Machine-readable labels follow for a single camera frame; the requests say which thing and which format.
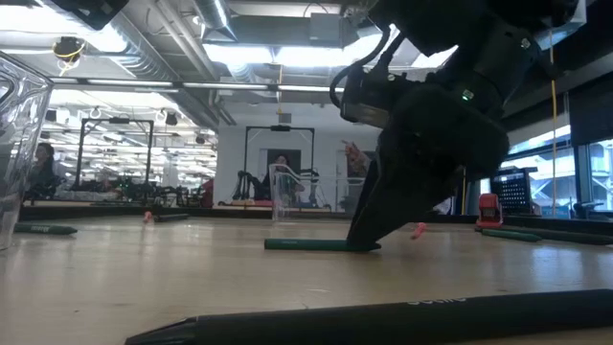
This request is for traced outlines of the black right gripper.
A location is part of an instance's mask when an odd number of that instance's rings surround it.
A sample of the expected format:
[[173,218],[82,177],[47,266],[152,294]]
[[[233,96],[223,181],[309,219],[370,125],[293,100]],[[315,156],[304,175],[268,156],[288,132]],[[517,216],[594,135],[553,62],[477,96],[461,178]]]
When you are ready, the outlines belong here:
[[426,218],[465,177],[494,175],[509,147],[499,122],[440,87],[406,92],[377,140],[346,244],[374,248]]

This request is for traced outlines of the dark green crayon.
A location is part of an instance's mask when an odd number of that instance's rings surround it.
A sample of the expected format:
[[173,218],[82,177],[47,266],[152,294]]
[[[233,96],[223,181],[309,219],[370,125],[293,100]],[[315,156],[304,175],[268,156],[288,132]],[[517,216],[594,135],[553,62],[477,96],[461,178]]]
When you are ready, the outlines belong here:
[[14,232],[37,235],[68,236],[77,234],[78,230],[70,226],[16,223],[14,226]]
[[521,241],[521,242],[540,242],[541,241],[541,238],[538,237],[537,235],[505,231],[505,230],[482,229],[480,233],[483,236],[487,236],[487,237]]
[[267,250],[369,252],[381,248],[378,243],[352,245],[345,240],[265,239],[263,244]]

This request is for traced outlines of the black pen with print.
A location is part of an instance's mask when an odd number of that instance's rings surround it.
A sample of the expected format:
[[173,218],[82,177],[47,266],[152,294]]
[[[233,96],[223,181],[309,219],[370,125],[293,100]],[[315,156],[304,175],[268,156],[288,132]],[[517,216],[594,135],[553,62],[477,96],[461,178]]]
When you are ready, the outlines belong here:
[[433,345],[613,327],[613,289],[189,317],[125,345]]

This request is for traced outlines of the red rectangular box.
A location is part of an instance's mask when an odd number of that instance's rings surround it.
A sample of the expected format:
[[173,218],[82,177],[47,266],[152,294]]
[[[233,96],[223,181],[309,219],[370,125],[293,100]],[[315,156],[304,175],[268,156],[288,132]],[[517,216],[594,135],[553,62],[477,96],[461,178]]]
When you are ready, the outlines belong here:
[[479,228],[495,229],[503,224],[503,215],[496,194],[482,194],[479,198],[479,217],[476,225]]

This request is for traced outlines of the black perforated cart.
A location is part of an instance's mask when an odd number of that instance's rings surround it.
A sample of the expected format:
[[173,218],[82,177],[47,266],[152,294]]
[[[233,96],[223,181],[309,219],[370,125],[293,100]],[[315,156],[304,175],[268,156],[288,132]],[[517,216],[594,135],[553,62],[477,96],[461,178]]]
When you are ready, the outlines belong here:
[[490,191],[498,196],[504,216],[534,215],[530,173],[536,168],[501,168],[489,180]]

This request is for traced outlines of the clear plastic bin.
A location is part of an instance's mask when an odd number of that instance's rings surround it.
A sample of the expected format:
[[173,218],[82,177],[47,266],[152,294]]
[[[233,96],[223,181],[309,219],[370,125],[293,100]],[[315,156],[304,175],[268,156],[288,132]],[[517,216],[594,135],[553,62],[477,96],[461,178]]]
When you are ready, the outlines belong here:
[[316,170],[294,172],[287,165],[269,166],[272,217],[291,219],[351,219],[364,177],[324,176]]
[[53,83],[0,52],[0,251],[11,246]]

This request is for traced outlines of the person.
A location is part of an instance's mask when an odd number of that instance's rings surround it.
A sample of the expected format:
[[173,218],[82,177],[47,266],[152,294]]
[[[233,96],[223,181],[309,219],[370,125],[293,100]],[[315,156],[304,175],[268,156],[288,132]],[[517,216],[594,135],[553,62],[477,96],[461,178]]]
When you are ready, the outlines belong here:
[[56,175],[55,150],[47,143],[37,145],[34,155],[34,165],[28,177],[28,187],[25,198],[29,200],[52,199],[63,178]]
[[268,166],[266,171],[266,176],[262,180],[261,190],[262,190],[262,198],[264,200],[271,199],[271,187],[273,185],[273,178],[276,172],[286,172],[289,168],[289,159],[288,157],[280,153],[278,154],[272,161],[272,163]]

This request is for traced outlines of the grey ceiling box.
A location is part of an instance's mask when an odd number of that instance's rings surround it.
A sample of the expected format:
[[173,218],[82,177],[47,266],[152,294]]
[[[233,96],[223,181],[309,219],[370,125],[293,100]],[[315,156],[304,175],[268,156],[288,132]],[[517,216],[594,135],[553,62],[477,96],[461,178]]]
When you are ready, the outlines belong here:
[[308,39],[311,46],[338,48],[341,44],[341,17],[338,14],[312,12]]

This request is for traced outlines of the black chair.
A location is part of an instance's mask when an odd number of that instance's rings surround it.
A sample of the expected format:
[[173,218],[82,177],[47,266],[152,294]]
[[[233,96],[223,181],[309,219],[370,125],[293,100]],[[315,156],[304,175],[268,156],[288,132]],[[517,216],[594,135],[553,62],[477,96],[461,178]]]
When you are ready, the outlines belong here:
[[608,221],[607,215],[596,211],[596,207],[601,205],[601,202],[577,202],[573,205],[574,218],[594,221]]

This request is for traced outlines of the long ceiling light tube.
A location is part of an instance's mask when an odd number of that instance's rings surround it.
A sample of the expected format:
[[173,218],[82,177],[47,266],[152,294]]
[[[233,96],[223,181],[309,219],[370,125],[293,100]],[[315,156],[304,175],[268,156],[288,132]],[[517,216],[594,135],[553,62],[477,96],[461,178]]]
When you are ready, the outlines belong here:
[[269,84],[269,83],[232,83],[232,82],[188,82],[166,80],[117,80],[117,79],[88,79],[88,78],[61,78],[51,77],[51,81],[61,86],[109,86],[133,87],[151,89],[214,89],[233,91],[270,91],[270,92],[297,92],[297,93],[327,93],[328,86]]

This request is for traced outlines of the ceiling dome fixture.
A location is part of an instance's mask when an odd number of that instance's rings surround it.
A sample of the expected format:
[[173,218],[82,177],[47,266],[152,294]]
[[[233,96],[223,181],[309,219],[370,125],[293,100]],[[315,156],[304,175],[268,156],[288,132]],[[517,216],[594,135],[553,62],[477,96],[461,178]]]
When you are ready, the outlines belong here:
[[72,64],[76,63],[85,50],[86,41],[75,36],[62,36],[52,46],[52,52],[59,60]]

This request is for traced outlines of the silver ceiling duct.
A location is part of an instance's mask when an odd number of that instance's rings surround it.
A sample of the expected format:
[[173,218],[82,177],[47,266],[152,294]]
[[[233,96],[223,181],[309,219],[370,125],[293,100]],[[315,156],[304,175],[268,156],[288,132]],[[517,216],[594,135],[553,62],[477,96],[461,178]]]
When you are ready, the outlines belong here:
[[223,40],[237,42],[231,28],[232,11],[224,0],[193,0],[195,12],[200,19],[201,40],[220,36]]

